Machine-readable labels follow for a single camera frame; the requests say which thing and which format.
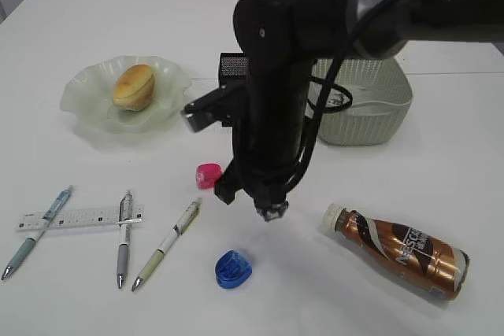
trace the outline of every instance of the pink eraser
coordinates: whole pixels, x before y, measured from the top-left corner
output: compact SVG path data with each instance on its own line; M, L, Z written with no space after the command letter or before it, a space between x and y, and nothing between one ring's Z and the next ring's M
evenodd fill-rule
M213 188L215 182L221 175L222 170L219 164L202 164L196 169L196 184L199 189Z

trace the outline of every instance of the pen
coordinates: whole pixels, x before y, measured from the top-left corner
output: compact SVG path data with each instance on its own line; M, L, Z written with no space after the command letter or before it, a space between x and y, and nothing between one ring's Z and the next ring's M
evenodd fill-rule
M47 212L42 217L42 219L45 221L43 227L46 227L47 225L49 225L49 223L52 222L63 205L65 205L66 201L69 200L70 196L72 195L72 191L73 187L69 186L68 189L63 190L59 194L59 196L57 196L56 200L54 200L49 210L47 210ZM21 244L21 247L19 247L14 257L10 259L9 263L7 264L7 268L4 270L2 275L2 281L10 277L14 273L14 271L16 271L16 269L20 267L21 263L23 263L24 259L26 259L26 256L28 256L28 254L32 251L37 241L42 237L42 235L44 235L45 232L45 230L41 230L34 236L31 236L24 240L24 243Z
M119 208L119 221L130 220L133 217L133 196L128 190L122 201L120 202ZM131 231L131 225L121 224L120 228L120 239L119 239L119 249L117 250L117 287L120 289L123 287L123 282L128 274L128 260L129 260L129 233Z
M199 208L202 204L202 199L198 198L196 201L191 203L187 210L182 214L179 221L173 226L173 229L166 236L165 240L161 243L158 249L153 253L152 257L145 267L143 267L142 271L139 273L135 282L133 283L132 291L137 290L141 285L152 275L152 273L156 270L159 263L165 257L165 254L168 250L175 244L175 241L181 236L192 222L194 218L199 214Z

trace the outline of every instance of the table surface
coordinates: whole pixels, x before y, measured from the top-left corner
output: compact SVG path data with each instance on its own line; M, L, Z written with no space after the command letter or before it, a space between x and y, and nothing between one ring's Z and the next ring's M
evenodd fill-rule
M68 209L145 205L132 232L127 287L116 287L118 230L48 232L0 285L2 334L500 334L504 222L504 58L489 44L411 42L398 61L415 99L384 146L317 143L282 220L251 200L231 206L198 191L197 165L231 158L230 132L190 133L181 120L144 135L107 135L59 110L65 84L117 55L158 55L217 85L222 51L239 51L237 0L26 0L0 25L0 264L24 235L22 212L43 211L70 183ZM200 216L140 290L134 275L197 196ZM456 301L436 303L321 227L332 202L436 235L471 256ZM226 251L245 251L250 279L215 282Z

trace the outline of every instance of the gray pen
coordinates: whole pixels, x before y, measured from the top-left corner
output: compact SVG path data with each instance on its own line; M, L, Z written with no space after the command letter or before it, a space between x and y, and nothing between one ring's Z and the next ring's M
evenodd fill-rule
M54 200L49 210L47 210L47 212L42 217L42 219L45 221L43 227L48 226L49 223L52 222L57 213L65 205L66 201L69 200L70 196L72 195L72 191L73 187L69 186L68 189L63 190L60 195L57 196L56 200ZM14 257L10 259L9 263L7 264L7 268L4 270L2 275L2 281L10 277L14 273L14 271L16 271L16 269L20 267L21 263L23 263L24 259L26 259L26 256L28 256L28 254L32 251L37 241L42 237L42 235L44 235L45 232L45 230L41 230L36 235L24 240L24 243L21 245L21 247L19 247Z
M126 195L120 202L119 208L119 221L130 220L133 217L133 196L128 190ZM129 224L121 224L119 249L117 250L117 287L123 287L123 282L128 275L128 261L129 261Z

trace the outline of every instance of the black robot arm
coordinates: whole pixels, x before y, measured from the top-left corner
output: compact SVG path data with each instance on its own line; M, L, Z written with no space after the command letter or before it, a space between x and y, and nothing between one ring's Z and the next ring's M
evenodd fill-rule
M187 105L183 115L193 131L217 120L232 125L234 158L215 194L230 204L244 189L269 221L284 214L287 193L308 168L346 57L392 57L411 39L504 40L504 0L239 0L233 26L248 58L246 79ZM325 57L332 66L308 118L312 66ZM346 99L342 109L351 105Z

